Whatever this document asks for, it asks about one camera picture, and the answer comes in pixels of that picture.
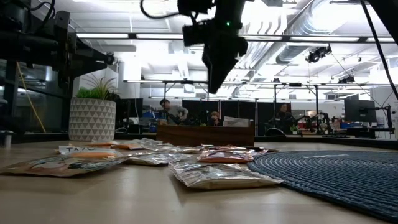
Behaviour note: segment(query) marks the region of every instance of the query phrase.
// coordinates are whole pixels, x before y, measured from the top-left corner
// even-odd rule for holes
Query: green plant
[[[89,76],[89,79],[83,79],[88,82],[88,85],[93,87],[92,89],[80,88],[76,94],[77,98],[90,98],[90,99],[100,99],[100,100],[116,100],[119,95],[115,93],[117,90],[113,86],[113,80],[116,78],[110,78],[105,80],[104,77],[98,79],[93,74]]]
[[[298,126],[298,125],[292,125],[292,126],[290,127],[290,131],[291,131],[291,132],[299,131],[299,126]]]

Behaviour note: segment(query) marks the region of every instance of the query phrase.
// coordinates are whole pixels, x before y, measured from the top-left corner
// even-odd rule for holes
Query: white geometric planter
[[[108,100],[72,98],[69,140],[111,141],[114,139],[116,103]]]

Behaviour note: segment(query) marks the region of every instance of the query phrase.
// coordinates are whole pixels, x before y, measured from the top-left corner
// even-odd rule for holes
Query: table surface
[[[41,142],[16,144],[11,149],[0,149],[0,166],[51,156],[58,145],[67,144],[68,142]],[[256,145],[281,151],[377,151],[331,144]],[[121,165],[71,179],[0,175],[0,222],[383,223],[283,187],[194,191],[175,180],[166,167],[134,165]]]

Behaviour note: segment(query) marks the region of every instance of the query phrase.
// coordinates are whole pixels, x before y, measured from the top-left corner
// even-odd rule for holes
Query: round placemat
[[[398,223],[398,153],[295,151],[257,156],[248,167],[290,189]]]

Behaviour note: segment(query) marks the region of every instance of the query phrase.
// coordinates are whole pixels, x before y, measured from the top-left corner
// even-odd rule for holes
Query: potted plant
[[[291,131],[293,134],[298,134],[298,133],[299,133],[299,126],[298,126],[298,125],[292,125],[292,126],[290,127],[290,131]]]
[[[70,102],[69,140],[110,141],[114,139],[116,88],[114,78],[105,80],[90,76],[85,81],[92,89],[80,88]]]

